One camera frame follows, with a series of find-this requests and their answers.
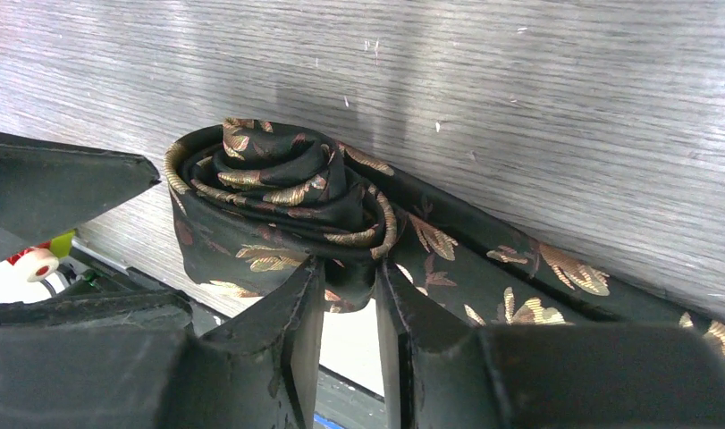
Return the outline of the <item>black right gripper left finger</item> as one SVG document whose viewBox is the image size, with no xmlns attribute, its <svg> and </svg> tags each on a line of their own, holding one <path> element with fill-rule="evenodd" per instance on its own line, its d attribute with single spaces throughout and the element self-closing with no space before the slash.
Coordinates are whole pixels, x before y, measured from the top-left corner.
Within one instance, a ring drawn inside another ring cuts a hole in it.
<svg viewBox="0 0 725 429">
<path fill-rule="evenodd" d="M 0 328 L 0 428 L 309 428 L 323 268 L 194 330 Z"/>
</svg>

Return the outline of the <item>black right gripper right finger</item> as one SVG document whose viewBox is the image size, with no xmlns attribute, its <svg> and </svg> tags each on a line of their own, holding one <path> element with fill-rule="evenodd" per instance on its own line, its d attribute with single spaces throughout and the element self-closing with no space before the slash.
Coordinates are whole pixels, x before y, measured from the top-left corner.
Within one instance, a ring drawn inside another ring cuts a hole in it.
<svg viewBox="0 0 725 429">
<path fill-rule="evenodd" d="M 725 428 L 725 366 L 660 325 L 472 327 L 381 265 L 392 428 Z"/>
</svg>

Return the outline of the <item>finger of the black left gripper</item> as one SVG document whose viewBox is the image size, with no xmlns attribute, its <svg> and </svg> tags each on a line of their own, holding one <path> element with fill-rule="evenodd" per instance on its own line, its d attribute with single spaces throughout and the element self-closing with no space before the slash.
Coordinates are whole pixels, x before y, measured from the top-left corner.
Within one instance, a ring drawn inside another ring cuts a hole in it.
<svg viewBox="0 0 725 429">
<path fill-rule="evenodd" d="M 159 182 L 142 155 L 0 132 L 0 262 Z"/>
<path fill-rule="evenodd" d="M 0 328 L 85 329 L 110 326 L 194 330 L 189 298 L 175 291 L 59 296 L 34 303 L 0 304 Z"/>
</svg>

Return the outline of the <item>black gold floral tie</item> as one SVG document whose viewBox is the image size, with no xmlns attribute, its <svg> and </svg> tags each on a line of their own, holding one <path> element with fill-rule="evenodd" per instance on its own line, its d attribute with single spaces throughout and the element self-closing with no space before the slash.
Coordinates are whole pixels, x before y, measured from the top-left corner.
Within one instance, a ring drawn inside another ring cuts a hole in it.
<svg viewBox="0 0 725 429">
<path fill-rule="evenodd" d="M 697 332 L 725 363 L 725 322 L 660 298 L 431 184 L 308 128 L 228 118 L 164 154 L 184 270 L 263 297 L 307 259 L 330 313 L 363 309 L 389 263 L 473 325 L 618 321 Z"/>
</svg>

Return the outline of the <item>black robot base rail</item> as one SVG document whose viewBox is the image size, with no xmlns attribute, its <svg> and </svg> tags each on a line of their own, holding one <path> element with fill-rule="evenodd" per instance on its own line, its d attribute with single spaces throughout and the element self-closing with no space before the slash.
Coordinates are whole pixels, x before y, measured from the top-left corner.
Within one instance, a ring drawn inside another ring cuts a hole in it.
<svg viewBox="0 0 725 429">
<path fill-rule="evenodd" d="M 141 272 L 134 267 L 122 267 L 115 261 L 73 248 L 62 262 L 76 278 L 66 279 L 71 287 L 79 281 L 106 290 L 109 284 L 117 284 L 127 290 L 165 290 L 175 288 Z M 385 428 L 387 426 L 384 400 L 367 387 L 321 366 L 315 411 L 315 428 Z"/>
</svg>

